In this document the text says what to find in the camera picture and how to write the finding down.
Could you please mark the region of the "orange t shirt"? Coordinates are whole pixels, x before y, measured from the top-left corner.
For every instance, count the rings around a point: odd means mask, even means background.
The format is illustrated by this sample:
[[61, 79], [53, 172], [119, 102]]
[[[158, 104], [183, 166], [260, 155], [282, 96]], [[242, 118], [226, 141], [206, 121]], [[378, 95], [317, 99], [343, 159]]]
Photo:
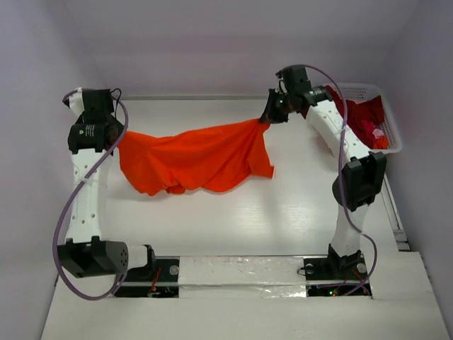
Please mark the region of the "orange t shirt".
[[128, 131], [118, 147], [120, 169], [136, 191], [149, 196], [225, 193], [251, 176], [273, 177], [264, 138], [269, 128], [252, 119], [170, 137]]

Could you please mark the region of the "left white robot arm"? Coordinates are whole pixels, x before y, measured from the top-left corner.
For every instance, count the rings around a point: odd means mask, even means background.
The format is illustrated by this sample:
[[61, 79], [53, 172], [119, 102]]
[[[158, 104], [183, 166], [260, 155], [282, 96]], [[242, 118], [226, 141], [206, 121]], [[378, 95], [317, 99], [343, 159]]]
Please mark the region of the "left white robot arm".
[[114, 150], [125, 135], [125, 123], [115, 115], [120, 100], [110, 89], [76, 89], [63, 103], [77, 116], [68, 135], [74, 192], [68, 209], [69, 228], [56, 246], [57, 260], [76, 278], [122, 275], [142, 280], [156, 273], [149, 245], [129, 246], [103, 237], [107, 182]]

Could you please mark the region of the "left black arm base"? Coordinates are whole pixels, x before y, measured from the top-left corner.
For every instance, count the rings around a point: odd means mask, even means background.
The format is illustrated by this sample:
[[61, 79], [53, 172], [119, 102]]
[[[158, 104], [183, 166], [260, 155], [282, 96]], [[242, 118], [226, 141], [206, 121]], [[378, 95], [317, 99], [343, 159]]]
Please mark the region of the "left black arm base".
[[155, 269], [133, 268], [114, 296], [116, 298], [177, 298], [179, 257], [157, 257]]

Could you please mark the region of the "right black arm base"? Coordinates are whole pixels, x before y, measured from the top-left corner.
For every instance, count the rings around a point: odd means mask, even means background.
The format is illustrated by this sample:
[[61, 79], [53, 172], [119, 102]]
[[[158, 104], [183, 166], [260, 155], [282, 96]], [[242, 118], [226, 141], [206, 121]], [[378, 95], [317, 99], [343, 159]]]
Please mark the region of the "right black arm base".
[[359, 286], [368, 274], [363, 255], [346, 268], [337, 267], [327, 257], [307, 258], [297, 273], [304, 276], [306, 293], [311, 298], [347, 295]]

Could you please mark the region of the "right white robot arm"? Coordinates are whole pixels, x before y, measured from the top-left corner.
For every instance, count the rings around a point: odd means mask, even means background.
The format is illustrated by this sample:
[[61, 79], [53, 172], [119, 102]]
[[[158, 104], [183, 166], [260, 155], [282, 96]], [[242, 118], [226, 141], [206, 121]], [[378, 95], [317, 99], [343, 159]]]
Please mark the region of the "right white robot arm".
[[386, 156], [366, 146], [348, 125], [349, 110], [342, 90], [334, 85], [336, 101], [325, 86], [312, 86], [305, 64], [282, 68], [278, 83], [269, 89], [259, 121], [286, 123], [291, 113], [302, 115], [338, 159], [332, 192], [338, 203], [336, 230], [326, 259], [327, 272], [341, 278], [360, 255], [360, 239], [368, 207], [382, 189]]

